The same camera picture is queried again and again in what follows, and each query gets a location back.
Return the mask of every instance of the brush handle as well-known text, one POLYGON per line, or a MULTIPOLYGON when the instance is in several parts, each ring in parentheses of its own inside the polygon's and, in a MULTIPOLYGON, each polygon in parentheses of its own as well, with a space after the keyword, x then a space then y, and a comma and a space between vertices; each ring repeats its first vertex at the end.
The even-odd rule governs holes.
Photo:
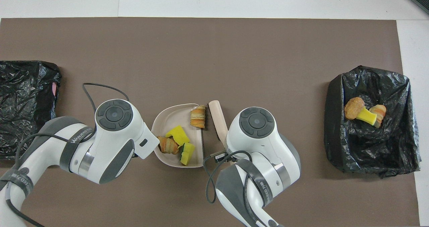
POLYGON ((228 127, 225 122, 224 113, 222 112, 221 104, 218 100, 212 100, 208 103, 208 108, 210 109, 211 117, 213 118, 214 127, 216 133, 218 134, 219 139, 222 144, 225 146, 225 141, 227 138, 228 127))

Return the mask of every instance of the velcro strap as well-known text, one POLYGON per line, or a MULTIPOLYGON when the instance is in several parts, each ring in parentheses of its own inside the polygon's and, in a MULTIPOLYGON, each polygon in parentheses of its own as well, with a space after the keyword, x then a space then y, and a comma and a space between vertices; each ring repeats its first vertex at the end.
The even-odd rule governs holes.
POLYGON ((26 174, 28 168, 23 168, 21 170, 9 169, 3 176, 0 177, 0 181, 9 181, 20 187, 27 197, 34 188, 34 184, 31 181, 31 178, 26 174))
POLYGON ((77 131, 73 137, 71 137, 67 143, 66 146, 64 146, 64 150, 61 153, 60 157, 60 168, 65 171, 70 171, 70 162, 73 158, 73 155, 76 152, 76 149, 79 146, 79 143, 86 138, 90 133, 92 133, 92 128, 90 127, 84 127, 81 128, 79 131, 77 131))
POLYGON ((250 178, 253 180, 262 196, 264 206, 267 206, 269 203, 271 203, 273 199, 271 188, 256 166, 247 159, 241 159, 236 162, 236 164, 249 174, 250 178))

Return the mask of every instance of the round gray button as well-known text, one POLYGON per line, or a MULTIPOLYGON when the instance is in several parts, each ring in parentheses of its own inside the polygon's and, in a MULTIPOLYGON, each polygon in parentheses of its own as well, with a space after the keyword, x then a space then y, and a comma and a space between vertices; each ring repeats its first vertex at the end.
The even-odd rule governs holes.
POLYGON ((117 122, 121 120, 122 116, 124 115, 124 112, 119 107, 112 107, 106 112, 106 118, 111 122, 117 122))
POLYGON ((249 117, 249 124, 253 127, 253 128, 262 128, 263 126, 265 126, 265 116, 263 114, 257 113, 257 114, 253 114, 249 117))

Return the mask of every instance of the gray circular button pad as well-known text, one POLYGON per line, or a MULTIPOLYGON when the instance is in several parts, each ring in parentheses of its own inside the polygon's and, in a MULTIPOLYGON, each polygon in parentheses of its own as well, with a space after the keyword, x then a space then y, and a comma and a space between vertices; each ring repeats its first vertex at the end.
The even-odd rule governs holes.
POLYGON ((246 108, 240 114, 240 128, 252 138, 264 138, 274 130, 274 117, 260 107, 246 108))
POLYGON ((109 100, 98 107, 95 119, 103 129, 119 131, 130 124, 133 119, 133 110, 124 100, 109 100))

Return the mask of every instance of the yellow sponge piece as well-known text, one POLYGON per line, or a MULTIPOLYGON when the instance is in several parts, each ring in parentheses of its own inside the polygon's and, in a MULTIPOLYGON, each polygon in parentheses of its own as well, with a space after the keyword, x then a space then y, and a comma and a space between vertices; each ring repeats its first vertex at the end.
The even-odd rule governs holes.
POLYGON ((189 138, 187 137, 185 131, 183 130, 182 126, 176 126, 175 128, 171 129, 167 134, 165 134, 165 137, 171 137, 173 136, 174 141, 179 145, 182 146, 184 143, 189 142, 189 138))
POLYGON ((183 145, 183 152, 182 157, 180 158, 180 162, 187 166, 194 150, 195 146, 192 143, 185 143, 183 145))

